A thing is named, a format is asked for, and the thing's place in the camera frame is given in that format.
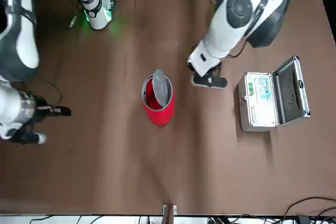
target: case lid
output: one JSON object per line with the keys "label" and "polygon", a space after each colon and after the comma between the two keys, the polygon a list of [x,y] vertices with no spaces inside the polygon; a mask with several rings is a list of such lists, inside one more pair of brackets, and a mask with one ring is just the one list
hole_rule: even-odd
{"label": "case lid", "polygon": [[299,57],[291,56],[272,73],[278,123],[309,118],[310,111]]}

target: red cup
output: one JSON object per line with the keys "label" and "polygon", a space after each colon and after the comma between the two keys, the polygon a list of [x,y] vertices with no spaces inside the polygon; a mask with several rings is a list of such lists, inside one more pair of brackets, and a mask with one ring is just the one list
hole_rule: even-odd
{"label": "red cup", "polygon": [[166,76],[168,84],[167,87],[169,94],[169,102],[166,106],[162,107],[154,95],[152,80],[153,75],[151,74],[150,76],[147,77],[147,79],[142,85],[142,93],[141,93],[142,103],[152,123],[156,125],[165,125],[170,121],[170,119],[174,114],[173,86],[168,77]]}

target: gray lid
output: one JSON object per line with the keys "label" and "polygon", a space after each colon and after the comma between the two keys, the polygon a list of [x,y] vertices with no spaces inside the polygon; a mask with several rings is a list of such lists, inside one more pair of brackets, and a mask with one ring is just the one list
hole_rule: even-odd
{"label": "gray lid", "polygon": [[153,75],[153,90],[158,103],[165,107],[169,102],[168,84],[164,73],[158,69]]}
{"label": "gray lid", "polygon": [[272,73],[279,124],[309,118],[299,57],[292,56]]}

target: red cylinder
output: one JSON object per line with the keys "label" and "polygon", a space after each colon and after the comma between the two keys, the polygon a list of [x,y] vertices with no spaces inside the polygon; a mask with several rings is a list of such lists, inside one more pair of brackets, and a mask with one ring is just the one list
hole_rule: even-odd
{"label": "red cylinder", "polygon": [[147,77],[144,84],[142,85],[142,103],[152,123],[156,125],[165,125],[170,121],[174,114],[173,86],[169,78],[166,76],[169,101],[166,106],[162,107],[154,95],[152,80],[153,75],[151,74]]}

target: brown tabletop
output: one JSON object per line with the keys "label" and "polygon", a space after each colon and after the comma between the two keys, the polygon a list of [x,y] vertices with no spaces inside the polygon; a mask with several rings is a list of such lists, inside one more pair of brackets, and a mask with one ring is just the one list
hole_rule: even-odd
{"label": "brown tabletop", "polygon": [[[55,81],[71,118],[36,128],[40,146],[0,143],[2,212],[282,215],[300,198],[336,197],[336,49],[317,0],[291,0],[267,48],[249,44],[224,59],[225,89],[191,85],[185,60],[205,34],[209,0],[117,0],[114,21],[93,31],[69,0],[36,0],[39,74]],[[312,117],[270,133],[240,128],[236,85],[246,71],[272,72],[301,59]],[[175,115],[152,125],[141,104],[146,77],[161,69],[173,83]],[[28,85],[57,101],[39,79]],[[311,201],[292,214],[330,206]]]}

